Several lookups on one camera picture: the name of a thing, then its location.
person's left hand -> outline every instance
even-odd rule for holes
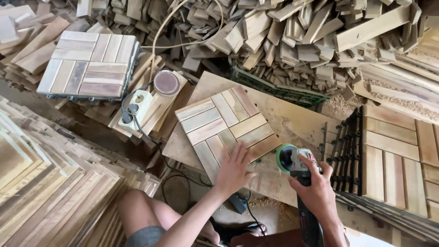
[[[244,142],[238,142],[231,157],[228,155],[228,148],[223,149],[223,164],[218,172],[215,187],[227,194],[227,197],[237,192],[256,173],[247,172],[246,168],[250,162],[250,155]]]

green plastic crate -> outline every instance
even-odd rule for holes
[[[330,96],[306,89],[275,86],[245,72],[237,66],[233,67],[230,80],[305,108],[317,105],[319,102],[331,98]]]

leg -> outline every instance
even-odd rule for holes
[[[138,189],[132,189],[122,197],[118,203],[118,211],[126,237],[151,225],[168,230],[181,217],[166,203],[153,199]],[[206,223],[200,235],[212,243],[220,242],[220,236],[213,230],[210,222]]]
[[[302,235],[300,229],[289,230],[282,233],[276,233],[267,236],[254,236],[250,233],[245,233],[240,236],[232,238],[232,247],[289,247],[289,246],[303,246]]]

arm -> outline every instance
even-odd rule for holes
[[[343,234],[343,224],[337,214],[335,193],[329,180],[332,174],[332,167],[325,162],[319,162],[319,166],[323,171],[323,174],[320,174],[315,162],[310,161],[303,155],[299,155],[299,157],[311,172],[311,186],[305,187],[296,178],[289,177],[288,181],[291,187],[319,221],[323,229],[325,246],[347,246]]]
[[[163,235],[156,246],[191,246],[213,212],[256,176],[246,172],[249,156],[245,147],[244,143],[237,143],[232,157],[229,157],[227,147],[224,148],[223,164],[215,186]]]

person's hand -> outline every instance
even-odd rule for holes
[[[256,173],[246,171],[250,162],[246,146],[244,142],[238,142],[231,157],[229,157],[228,148],[223,149],[223,164],[219,169],[214,187],[219,188],[227,197],[244,187],[252,177],[256,176]]]
[[[338,224],[340,219],[337,215],[335,205],[335,193],[329,181],[332,174],[332,167],[325,162],[319,162],[323,174],[319,173],[315,162],[307,159],[302,154],[299,158],[311,172],[311,186],[305,187],[300,184],[297,178],[288,177],[291,187],[297,192],[305,206],[316,216],[320,224]]]

